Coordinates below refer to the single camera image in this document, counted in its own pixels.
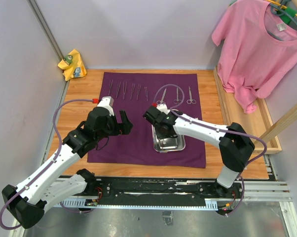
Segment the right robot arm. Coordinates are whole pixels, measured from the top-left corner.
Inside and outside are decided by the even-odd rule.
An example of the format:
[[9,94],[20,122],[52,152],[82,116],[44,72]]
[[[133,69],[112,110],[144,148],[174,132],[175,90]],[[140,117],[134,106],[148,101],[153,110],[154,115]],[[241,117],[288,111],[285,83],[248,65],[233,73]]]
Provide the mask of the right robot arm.
[[221,198],[231,193],[234,181],[244,171],[255,149],[251,138],[238,123],[230,126],[212,124],[169,110],[166,105],[150,106],[143,117],[161,138],[188,136],[219,149],[223,167],[211,189]]

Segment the steel instrument tray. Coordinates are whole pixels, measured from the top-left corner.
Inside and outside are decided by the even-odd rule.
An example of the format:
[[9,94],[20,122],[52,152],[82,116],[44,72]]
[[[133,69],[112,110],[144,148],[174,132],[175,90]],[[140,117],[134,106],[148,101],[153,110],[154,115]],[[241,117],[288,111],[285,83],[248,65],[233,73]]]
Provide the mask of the steel instrument tray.
[[178,152],[184,150],[186,147],[185,137],[183,135],[179,135],[176,138],[160,139],[157,137],[155,128],[152,126],[152,136],[153,148],[159,153]]

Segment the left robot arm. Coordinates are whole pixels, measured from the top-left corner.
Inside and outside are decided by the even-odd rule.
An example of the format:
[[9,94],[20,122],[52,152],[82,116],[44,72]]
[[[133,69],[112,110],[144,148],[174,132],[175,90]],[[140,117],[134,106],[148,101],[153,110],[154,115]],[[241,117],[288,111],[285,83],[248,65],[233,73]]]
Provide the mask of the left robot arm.
[[69,181],[54,187],[51,184],[72,164],[84,157],[98,143],[110,136],[128,135],[133,124],[126,112],[120,111],[121,122],[110,106],[95,107],[76,129],[70,131],[60,148],[30,177],[17,186],[7,185],[2,190],[7,209],[24,229],[37,224],[54,205],[75,194],[87,196],[98,191],[96,177],[81,169]]

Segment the steel scissors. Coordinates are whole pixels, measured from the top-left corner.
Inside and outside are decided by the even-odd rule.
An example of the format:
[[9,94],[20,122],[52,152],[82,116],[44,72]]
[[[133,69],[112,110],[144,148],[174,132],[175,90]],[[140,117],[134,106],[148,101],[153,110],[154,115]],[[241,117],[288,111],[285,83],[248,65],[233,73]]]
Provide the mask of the steel scissors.
[[166,92],[167,92],[167,89],[165,88],[161,96],[161,99],[156,102],[158,105],[165,104],[164,98],[165,98]]
[[174,104],[178,105],[182,102],[182,99],[179,98],[179,88],[176,88],[176,99],[174,100]]
[[192,97],[192,91],[190,86],[188,87],[189,98],[187,99],[187,104],[196,104],[196,100]]

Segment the purple surgical wrap cloth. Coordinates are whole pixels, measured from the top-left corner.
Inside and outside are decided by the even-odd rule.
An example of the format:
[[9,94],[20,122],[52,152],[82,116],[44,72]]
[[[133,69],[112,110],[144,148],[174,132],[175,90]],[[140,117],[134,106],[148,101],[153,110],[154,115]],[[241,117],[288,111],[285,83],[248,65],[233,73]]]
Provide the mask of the purple surgical wrap cloth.
[[[99,150],[88,153],[88,162],[125,163],[158,166],[185,166],[205,168],[206,151],[203,141],[185,137],[186,147],[182,151],[159,153],[153,148],[152,126],[143,117],[145,111],[153,102],[160,100],[164,89],[167,89],[164,101],[168,107],[174,105],[176,88],[179,88],[179,98],[183,103],[177,108],[179,111],[193,118],[202,118],[196,74],[131,74],[105,72],[100,97],[108,96],[110,80],[113,80],[111,97],[114,99],[113,109],[116,116],[124,110],[133,128],[128,135],[111,136],[99,142]],[[125,99],[123,100],[123,83],[127,82]],[[117,84],[121,82],[120,92],[116,98]],[[135,83],[135,90],[130,100],[131,86]],[[137,89],[141,84],[138,101]],[[145,89],[148,87],[148,101]],[[188,87],[196,104],[187,104],[189,98]]]

